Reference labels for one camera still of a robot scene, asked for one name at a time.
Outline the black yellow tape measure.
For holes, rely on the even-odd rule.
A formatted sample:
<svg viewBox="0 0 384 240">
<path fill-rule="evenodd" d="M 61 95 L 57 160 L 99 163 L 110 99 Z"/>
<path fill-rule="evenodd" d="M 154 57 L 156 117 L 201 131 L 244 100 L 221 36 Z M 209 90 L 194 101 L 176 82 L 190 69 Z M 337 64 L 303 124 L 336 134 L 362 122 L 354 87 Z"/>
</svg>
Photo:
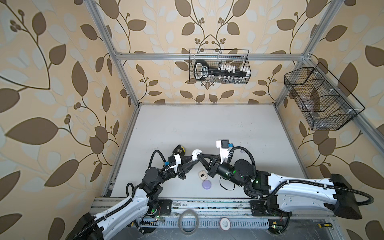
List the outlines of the black yellow tape measure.
<svg viewBox="0 0 384 240">
<path fill-rule="evenodd" d="M 180 155 L 184 156 L 185 155 L 185 148 L 181 145 L 178 145 L 174 150 L 173 150 L 173 155 Z"/>
</svg>

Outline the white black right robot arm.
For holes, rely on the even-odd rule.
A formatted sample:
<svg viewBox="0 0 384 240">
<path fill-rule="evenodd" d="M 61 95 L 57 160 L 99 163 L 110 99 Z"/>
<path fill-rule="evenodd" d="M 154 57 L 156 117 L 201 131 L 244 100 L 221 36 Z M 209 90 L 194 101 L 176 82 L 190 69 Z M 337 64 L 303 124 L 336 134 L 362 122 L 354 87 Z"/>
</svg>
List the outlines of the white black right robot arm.
<svg viewBox="0 0 384 240">
<path fill-rule="evenodd" d="M 210 177 L 218 175 L 241 187 L 265 212 L 327 211 L 340 218 L 360 220 L 360 207 L 375 200 L 370 194 L 353 189 L 338 174 L 323 179 L 295 179 L 258 171 L 254 157 L 244 147 L 223 149 L 219 155 L 194 150 L 192 160 L 199 161 Z"/>
</svg>

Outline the purple round disc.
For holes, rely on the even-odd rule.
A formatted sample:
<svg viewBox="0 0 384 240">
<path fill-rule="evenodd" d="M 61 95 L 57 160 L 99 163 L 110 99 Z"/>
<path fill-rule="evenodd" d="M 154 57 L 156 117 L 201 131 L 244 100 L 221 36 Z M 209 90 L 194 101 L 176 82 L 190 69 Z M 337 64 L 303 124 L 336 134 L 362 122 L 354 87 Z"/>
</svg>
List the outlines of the purple round disc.
<svg viewBox="0 0 384 240">
<path fill-rule="evenodd" d="M 211 183 L 211 181 L 209 181 L 209 180 L 204 180 L 204 181 L 202 182 L 202 187 L 203 187 L 203 189 L 205 189 L 205 190 L 209 190 L 209 189 L 212 187 L 212 183 Z"/>
</svg>

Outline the black socket set rail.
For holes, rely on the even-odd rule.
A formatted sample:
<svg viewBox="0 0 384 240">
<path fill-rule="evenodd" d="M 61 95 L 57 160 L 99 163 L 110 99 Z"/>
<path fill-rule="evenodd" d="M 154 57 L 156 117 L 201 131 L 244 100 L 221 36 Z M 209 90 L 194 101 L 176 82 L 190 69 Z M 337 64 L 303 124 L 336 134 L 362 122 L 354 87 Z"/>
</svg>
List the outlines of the black socket set rail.
<svg viewBox="0 0 384 240">
<path fill-rule="evenodd" d="M 206 61 L 197 60 L 192 68 L 193 77 L 196 80 L 223 81 L 236 80 L 246 81 L 251 76 L 249 67 L 234 65 L 223 65 L 218 63 L 217 67 L 214 64 L 208 64 Z"/>
</svg>

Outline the white earbud charging case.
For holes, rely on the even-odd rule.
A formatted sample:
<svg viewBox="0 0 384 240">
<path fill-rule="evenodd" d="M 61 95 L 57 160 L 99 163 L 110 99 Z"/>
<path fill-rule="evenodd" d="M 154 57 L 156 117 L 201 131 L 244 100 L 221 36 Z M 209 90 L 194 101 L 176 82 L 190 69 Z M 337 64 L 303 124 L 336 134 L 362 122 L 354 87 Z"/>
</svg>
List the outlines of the white earbud charging case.
<svg viewBox="0 0 384 240">
<path fill-rule="evenodd" d="M 196 150 L 193 150 L 192 152 L 192 160 L 193 161 L 197 161 L 198 160 L 198 156 L 202 153 L 201 150 L 199 149 L 196 149 Z"/>
</svg>

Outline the yellow handled screwdriver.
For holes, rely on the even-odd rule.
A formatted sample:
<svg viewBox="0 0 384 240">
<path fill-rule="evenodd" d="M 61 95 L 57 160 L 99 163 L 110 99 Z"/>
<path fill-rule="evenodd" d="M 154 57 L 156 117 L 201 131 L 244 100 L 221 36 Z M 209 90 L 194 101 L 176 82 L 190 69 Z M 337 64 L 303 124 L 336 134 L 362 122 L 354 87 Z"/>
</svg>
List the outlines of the yellow handled screwdriver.
<svg viewBox="0 0 384 240">
<path fill-rule="evenodd" d="M 311 223 L 310 225 L 303 226 L 303 228 L 319 228 L 319 229 L 324 229 L 324 228 L 332 228 L 333 224 L 331 223 Z"/>
</svg>

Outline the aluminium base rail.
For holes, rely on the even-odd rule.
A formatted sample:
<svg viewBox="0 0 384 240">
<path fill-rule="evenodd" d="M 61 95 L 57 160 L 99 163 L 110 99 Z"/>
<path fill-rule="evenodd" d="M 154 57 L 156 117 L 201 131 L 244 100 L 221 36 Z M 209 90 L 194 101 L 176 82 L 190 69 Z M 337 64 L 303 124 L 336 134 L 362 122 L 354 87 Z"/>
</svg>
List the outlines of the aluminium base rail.
<svg viewBox="0 0 384 240">
<path fill-rule="evenodd" d="M 299 228 L 311 223 L 331 223 L 335 229 L 339 224 L 336 217 L 321 211 L 293 211 L 290 220 L 286 214 L 273 214 L 271 216 L 257 211 L 259 204 L 252 203 L 250 199 L 194 199 L 194 198 L 160 198 L 171 200 L 172 207 L 169 215 L 163 221 L 155 221 L 145 217 L 139 220 L 142 228 L 177 228 L 180 214 L 186 210 L 193 210 L 200 220 L 200 229 L 220 229 L 220 219 L 228 218 L 232 229 L 265 229 L 282 230 L 292 227 L 295 223 Z"/>
</svg>

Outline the grey tape roll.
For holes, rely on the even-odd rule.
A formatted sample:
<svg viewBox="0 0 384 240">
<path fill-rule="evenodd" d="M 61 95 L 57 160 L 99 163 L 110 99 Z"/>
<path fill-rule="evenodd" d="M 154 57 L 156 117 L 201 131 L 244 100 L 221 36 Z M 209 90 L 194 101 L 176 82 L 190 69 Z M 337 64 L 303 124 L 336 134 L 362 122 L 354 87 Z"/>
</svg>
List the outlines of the grey tape roll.
<svg viewBox="0 0 384 240">
<path fill-rule="evenodd" d="M 200 220 L 197 213 L 193 210 L 186 210 L 180 214 L 178 219 L 178 228 L 186 236 L 193 235 L 200 226 Z"/>
</svg>

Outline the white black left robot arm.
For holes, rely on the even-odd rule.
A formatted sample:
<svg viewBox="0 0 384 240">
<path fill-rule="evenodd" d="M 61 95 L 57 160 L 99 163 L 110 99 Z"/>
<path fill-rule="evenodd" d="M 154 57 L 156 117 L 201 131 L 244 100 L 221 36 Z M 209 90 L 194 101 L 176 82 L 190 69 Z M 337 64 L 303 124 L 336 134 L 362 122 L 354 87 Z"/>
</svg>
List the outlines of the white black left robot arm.
<svg viewBox="0 0 384 240">
<path fill-rule="evenodd" d="M 159 199 L 163 191 L 162 184 L 178 177 L 185 179 L 186 174 L 198 163 L 200 150 L 194 150 L 192 155 L 185 156 L 182 147 L 168 158 L 159 151 L 152 153 L 150 162 L 159 155 L 164 165 L 161 169 L 149 164 L 142 182 L 136 186 L 128 183 L 126 198 L 111 208 L 95 215 L 83 215 L 67 236 L 68 240 L 110 240 L 125 227 L 135 225 L 139 231 L 145 230 L 139 225 L 141 218 L 150 217 L 155 221 L 163 221 L 163 217 L 171 212 L 172 201 Z"/>
</svg>

